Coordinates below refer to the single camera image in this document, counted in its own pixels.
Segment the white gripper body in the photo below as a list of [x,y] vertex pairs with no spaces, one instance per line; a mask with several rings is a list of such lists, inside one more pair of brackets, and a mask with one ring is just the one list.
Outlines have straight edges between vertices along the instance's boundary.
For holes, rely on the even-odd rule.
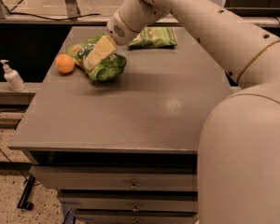
[[134,32],[123,22],[119,10],[107,22],[106,29],[118,46],[128,45],[138,36],[138,32]]

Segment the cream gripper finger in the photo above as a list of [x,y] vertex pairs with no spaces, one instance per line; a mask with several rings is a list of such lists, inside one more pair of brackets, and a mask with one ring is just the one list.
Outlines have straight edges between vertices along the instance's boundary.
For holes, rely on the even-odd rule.
[[92,52],[99,58],[104,59],[110,56],[116,50],[117,44],[110,35],[103,35]]
[[83,61],[84,67],[90,71],[108,56],[109,54],[107,52],[92,50]]

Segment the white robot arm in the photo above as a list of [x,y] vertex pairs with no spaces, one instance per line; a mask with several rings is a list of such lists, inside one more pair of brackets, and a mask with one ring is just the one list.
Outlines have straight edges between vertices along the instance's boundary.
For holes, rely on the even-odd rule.
[[203,126],[200,224],[280,224],[280,37],[209,0],[125,0],[106,30],[126,45],[167,14],[240,88]]

